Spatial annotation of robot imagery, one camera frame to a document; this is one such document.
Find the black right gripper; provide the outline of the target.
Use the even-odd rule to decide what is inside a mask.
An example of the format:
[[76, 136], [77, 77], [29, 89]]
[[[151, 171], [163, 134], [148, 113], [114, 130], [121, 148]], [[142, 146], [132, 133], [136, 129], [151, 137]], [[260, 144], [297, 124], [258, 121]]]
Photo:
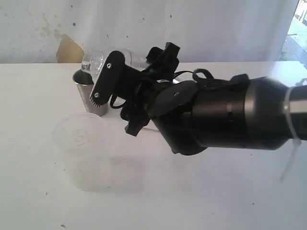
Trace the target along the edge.
[[172, 83], [161, 77], [173, 77], [179, 65], [180, 47], [167, 42], [164, 49], [152, 47], [146, 57], [149, 64], [144, 73], [125, 71], [119, 77], [119, 96], [125, 102], [120, 111], [128, 122], [125, 132], [136, 137], [141, 129], [160, 116], [188, 104], [197, 94], [199, 85], [193, 80]]

